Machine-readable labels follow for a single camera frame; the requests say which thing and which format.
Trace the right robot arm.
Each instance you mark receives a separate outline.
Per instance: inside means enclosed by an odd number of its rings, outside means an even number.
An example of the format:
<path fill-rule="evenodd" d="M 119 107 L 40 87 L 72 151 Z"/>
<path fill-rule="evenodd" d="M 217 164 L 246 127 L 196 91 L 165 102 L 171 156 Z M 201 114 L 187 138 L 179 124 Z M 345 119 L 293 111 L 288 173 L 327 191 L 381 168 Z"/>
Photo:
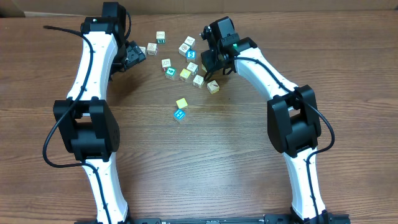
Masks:
<path fill-rule="evenodd" d="M 205 80 L 217 70 L 249 81 L 267 101 L 267 134 L 287 164 L 292 188 L 293 223 L 327 223 L 316 169 L 320 118 L 315 93 L 284 78 L 263 56 L 257 44 L 240 38 L 229 17 L 205 26 L 200 34 L 209 49 L 201 53 Z"/>

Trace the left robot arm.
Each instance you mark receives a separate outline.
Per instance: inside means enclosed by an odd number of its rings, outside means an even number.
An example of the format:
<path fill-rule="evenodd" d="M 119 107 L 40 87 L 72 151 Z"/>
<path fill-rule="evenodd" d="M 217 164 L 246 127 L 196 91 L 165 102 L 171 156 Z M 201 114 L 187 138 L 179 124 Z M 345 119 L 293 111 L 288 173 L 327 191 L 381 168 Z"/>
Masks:
<path fill-rule="evenodd" d="M 74 166 L 87 174 L 97 209 L 94 223 L 132 222 L 116 168 L 119 125 L 106 102 L 112 74 L 146 59 L 128 41 L 130 32 L 131 17 L 118 2 L 104 2 L 101 16 L 87 17 L 79 31 L 72 30 L 83 39 L 78 73 L 67 97 L 53 106 L 56 123 L 50 132 L 60 131 Z"/>

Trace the blue symbol block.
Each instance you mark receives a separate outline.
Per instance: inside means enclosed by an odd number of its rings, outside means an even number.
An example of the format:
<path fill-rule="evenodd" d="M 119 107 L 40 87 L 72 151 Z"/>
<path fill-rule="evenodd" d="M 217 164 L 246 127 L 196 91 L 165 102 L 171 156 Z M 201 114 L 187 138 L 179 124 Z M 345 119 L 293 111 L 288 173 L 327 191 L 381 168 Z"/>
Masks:
<path fill-rule="evenodd" d="M 186 117 L 186 113 L 184 112 L 184 110 L 181 109 L 177 109 L 174 112 L 174 119 L 178 122 L 182 122 Z"/>

